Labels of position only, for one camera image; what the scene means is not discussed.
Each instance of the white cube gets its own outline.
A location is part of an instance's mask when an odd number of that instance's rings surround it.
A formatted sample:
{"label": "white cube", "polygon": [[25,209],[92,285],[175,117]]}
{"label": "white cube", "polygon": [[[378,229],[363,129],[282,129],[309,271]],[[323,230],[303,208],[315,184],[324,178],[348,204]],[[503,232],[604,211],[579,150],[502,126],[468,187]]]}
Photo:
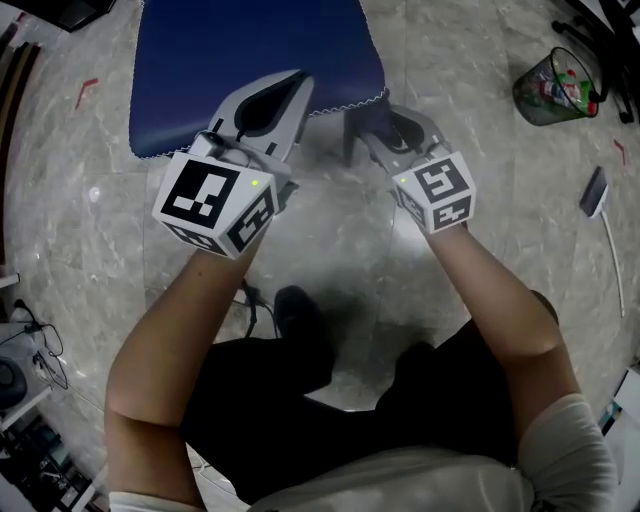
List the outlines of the white cube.
{"label": "white cube", "polygon": [[272,174],[175,153],[153,217],[183,242],[237,258],[277,211]]}
{"label": "white cube", "polygon": [[397,174],[393,181],[400,205],[429,233],[473,217],[476,186],[459,152]]}

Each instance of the blue cloth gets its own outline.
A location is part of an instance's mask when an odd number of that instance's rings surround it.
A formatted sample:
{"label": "blue cloth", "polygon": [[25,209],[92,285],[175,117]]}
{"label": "blue cloth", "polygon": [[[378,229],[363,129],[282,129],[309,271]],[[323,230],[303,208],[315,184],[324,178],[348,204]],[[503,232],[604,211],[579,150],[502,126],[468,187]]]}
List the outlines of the blue cloth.
{"label": "blue cloth", "polygon": [[358,0],[146,0],[129,139],[139,157],[189,146],[222,100],[302,69],[311,112],[379,98],[384,72]]}

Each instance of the wrist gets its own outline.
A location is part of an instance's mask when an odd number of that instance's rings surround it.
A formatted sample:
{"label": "wrist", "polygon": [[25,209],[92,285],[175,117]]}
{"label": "wrist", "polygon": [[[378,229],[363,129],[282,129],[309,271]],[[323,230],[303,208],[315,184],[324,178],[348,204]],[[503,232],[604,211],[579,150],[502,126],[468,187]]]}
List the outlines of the wrist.
{"label": "wrist", "polygon": [[427,233],[424,229],[420,228],[424,237],[427,239],[427,242],[431,245],[432,243],[440,243],[441,241],[445,241],[452,238],[458,238],[460,236],[465,236],[469,234],[468,229],[462,224],[456,224],[455,226],[451,226],[447,229],[443,229],[442,231],[438,231],[437,233]]}

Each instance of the black shoe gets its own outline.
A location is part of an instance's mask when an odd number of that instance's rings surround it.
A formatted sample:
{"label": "black shoe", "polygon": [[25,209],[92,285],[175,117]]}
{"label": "black shoe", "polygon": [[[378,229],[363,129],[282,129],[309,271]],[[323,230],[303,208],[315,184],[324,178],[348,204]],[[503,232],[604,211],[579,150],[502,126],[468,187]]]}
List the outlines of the black shoe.
{"label": "black shoe", "polygon": [[278,290],[273,304],[276,325],[283,338],[296,335],[325,339],[325,326],[318,305],[299,286]]}

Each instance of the mesh wastebasket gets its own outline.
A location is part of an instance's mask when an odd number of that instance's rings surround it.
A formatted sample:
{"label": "mesh wastebasket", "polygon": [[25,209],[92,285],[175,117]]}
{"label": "mesh wastebasket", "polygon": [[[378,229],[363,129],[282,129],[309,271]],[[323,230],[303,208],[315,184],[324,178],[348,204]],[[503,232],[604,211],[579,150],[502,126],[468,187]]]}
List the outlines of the mesh wastebasket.
{"label": "mesh wastebasket", "polygon": [[571,52],[556,47],[513,84],[513,100],[531,124],[595,117],[598,104],[589,101],[593,81]]}

